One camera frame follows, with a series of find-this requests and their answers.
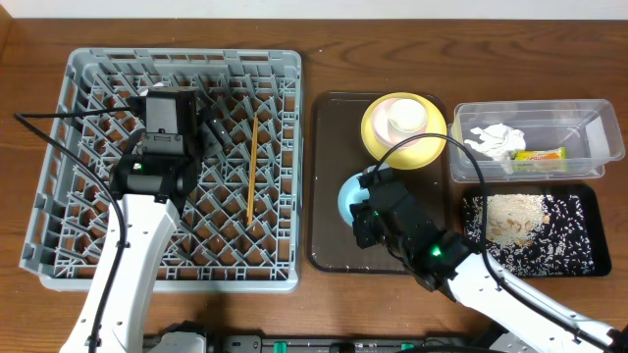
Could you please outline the light blue bowl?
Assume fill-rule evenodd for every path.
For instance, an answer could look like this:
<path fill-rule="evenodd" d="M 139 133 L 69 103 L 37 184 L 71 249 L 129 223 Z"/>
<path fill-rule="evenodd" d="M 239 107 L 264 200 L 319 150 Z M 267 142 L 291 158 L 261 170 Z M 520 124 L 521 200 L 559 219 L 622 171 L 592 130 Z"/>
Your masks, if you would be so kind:
<path fill-rule="evenodd" d="M 369 189 L 362 187 L 359 179 L 367 176 L 374 169 L 374 166 L 370 166 L 362 172 L 351 176 L 340 188 L 338 195 L 338 209 L 341 218 L 349 227 L 353 227 L 355 221 L 355 218 L 351 213 L 350 206 L 354 204 L 361 204 L 363 202 L 369 203 Z"/>

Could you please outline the wooden chopstick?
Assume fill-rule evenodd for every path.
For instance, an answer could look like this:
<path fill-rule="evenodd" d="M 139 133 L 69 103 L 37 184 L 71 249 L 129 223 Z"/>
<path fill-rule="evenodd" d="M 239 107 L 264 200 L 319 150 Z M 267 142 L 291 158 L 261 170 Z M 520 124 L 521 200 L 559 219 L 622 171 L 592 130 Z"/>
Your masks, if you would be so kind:
<path fill-rule="evenodd" d="M 252 203 L 254 200 L 254 187 L 255 187 L 255 171 L 256 171 L 256 163 L 257 163 L 257 140 L 258 140 L 258 128 L 259 128 L 259 120 L 258 114 L 254 113 L 253 119 L 253 127 L 252 127 L 252 138 L 251 138 L 251 152 L 250 152 L 250 164 L 249 164 L 249 189 L 248 189 L 248 198 L 249 203 Z"/>
<path fill-rule="evenodd" d="M 253 223 L 258 126 L 259 126 L 258 115 L 257 113 L 255 113 L 254 120 L 253 120 L 253 128 L 252 128 L 252 138 L 251 138 L 249 184 L 248 184 L 247 209 L 246 209 L 246 224 L 248 226 L 251 226 Z"/>

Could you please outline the white paper napkin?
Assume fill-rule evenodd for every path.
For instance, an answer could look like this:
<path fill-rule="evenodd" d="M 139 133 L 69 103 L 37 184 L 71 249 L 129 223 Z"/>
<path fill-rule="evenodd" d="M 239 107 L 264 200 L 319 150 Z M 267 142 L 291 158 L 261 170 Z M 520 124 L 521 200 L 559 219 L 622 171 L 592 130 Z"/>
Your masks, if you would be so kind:
<path fill-rule="evenodd" d="M 463 142 L 476 152 L 499 162 L 503 170 L 511 175 L 513 167 L 510 161 L 518 152 L 526 149 L 524 132 L 504 124 L 491 125 L 486 128 L 477 126 L 470 132 L 477 135 L 480 141 L 464 139 Z"/>

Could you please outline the food scraps rice pile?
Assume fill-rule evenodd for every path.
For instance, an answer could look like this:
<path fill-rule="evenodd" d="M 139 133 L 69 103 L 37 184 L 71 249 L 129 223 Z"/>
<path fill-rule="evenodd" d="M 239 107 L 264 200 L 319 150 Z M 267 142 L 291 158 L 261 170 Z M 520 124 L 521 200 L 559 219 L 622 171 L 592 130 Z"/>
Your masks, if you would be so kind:
<path fill-rule="evenodd" d="M 581 199 L 497 194 L 488 198 L 487 252 L 518 277 L 580 277 L 595 270 Z"/>

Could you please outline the green yellow snack wrapper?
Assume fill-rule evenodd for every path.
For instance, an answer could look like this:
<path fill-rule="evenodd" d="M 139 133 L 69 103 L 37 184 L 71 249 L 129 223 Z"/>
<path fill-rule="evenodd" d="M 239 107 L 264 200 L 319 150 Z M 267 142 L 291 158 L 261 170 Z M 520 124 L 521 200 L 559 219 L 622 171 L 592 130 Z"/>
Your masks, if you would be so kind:
<path fill-rule="evenodd" d="M 566 159 L 564 147 L 551 150 L 518 151 L 513 157 L 513 170 L 525 173 L 567 172 Z"/>

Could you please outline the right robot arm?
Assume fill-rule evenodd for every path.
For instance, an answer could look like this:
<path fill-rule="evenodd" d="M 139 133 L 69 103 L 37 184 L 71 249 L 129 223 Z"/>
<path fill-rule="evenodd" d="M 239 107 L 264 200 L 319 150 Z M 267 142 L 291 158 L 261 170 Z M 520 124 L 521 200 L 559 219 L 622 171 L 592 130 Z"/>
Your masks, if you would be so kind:
<path fill-rule="evenodd" d="M 474 242 L 437 228 L 414 201 L 349 206 L 359 247 L 381 244 L 430 292 L 491 318 L 538 352 L 625 352 L 627 331 L 582 316 L 502 267 Z"/>

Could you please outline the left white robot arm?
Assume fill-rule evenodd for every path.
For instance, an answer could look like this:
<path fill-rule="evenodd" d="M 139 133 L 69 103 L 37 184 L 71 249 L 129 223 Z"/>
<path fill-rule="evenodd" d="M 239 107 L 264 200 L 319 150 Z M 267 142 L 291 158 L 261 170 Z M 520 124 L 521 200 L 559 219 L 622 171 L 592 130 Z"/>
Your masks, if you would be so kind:
<path fill-rule="evenodd" d="M 209 109 L 147 113 L 110 173 L 101 258 L 65 352 L 139 352 L 157 273 L 202 165 L 230 142 Z"/>

